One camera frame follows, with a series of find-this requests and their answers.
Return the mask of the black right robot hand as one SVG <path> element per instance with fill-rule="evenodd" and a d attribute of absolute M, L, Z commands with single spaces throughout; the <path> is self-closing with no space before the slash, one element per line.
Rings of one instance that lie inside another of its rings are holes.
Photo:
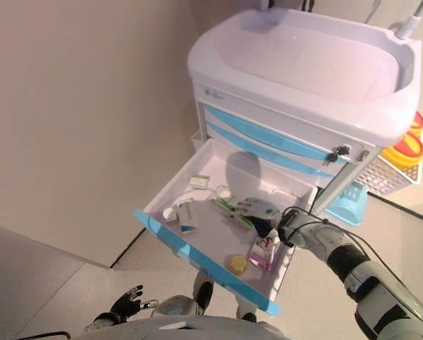
<path fill-rule="evenodd" d="M 260 198 L 246 198 L 236 203 L 235 212 L 249 221 L 261 238 L 269 235 L 281 221 L 281 210 L 272 202 Z"/>

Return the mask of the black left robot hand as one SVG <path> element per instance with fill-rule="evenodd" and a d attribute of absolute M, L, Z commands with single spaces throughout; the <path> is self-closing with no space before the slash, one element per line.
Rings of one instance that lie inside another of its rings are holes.
<path fill-rule="evenodd" d="M 121 319 L 127 319 L 136 315 L 141 310 L 154 309 L 159 305 L 158 300 L 142 301 L 143 285 L 132 287 L 121 295 L 111 307 L 111 312 Z"/>

